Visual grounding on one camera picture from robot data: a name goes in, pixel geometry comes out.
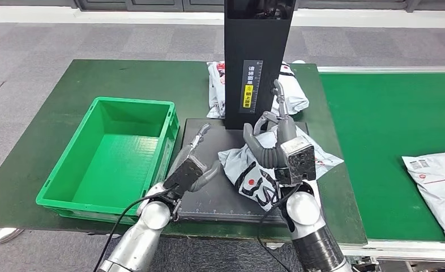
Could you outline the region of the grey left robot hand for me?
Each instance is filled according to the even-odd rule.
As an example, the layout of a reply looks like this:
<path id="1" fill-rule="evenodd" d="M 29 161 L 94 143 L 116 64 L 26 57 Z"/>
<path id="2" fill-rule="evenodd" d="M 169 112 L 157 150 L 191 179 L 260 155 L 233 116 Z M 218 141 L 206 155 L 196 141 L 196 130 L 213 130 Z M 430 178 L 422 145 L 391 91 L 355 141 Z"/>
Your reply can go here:
<path id="1" fill-rule="evenodd" d="M 204 124 L 189 144 L 183 146 L 169 169 L 164 186 L 175 186 L 174 192 L 184 195 L 185 192 L 196 192 L 211 181 L 220 171 L 220 163 L 213 162 L 209 167 L 196 157 L 196 149 L 204 141 L 211 124 Z"/>

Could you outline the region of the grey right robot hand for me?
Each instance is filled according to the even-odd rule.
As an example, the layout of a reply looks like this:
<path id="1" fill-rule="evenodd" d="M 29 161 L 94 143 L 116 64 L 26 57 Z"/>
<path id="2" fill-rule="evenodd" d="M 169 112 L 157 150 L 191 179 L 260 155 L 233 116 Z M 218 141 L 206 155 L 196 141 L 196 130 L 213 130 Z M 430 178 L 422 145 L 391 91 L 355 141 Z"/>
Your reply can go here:
<path id="1" fill-rule="evenodd" d="M 276 101 L 279 105 L 278 114 L 265 111 L 252 126 L 250 123 L 243 125 L 243 139 L 249 150 L 254 155 L 259 165 L 264 168 L 286 168 L 286 155 L 281 145 L 297 136 L 296 125 L 293 118 L 289 115 L 288 107 L 285 100 L 284 88 L 280 81 L 273 81 L 273 94 L 276 95 Z M 255 137 L 259 134 L 262 126 L 271 121 L 276 124 L 276 144 L 272 148 L 265 148 Z"/>

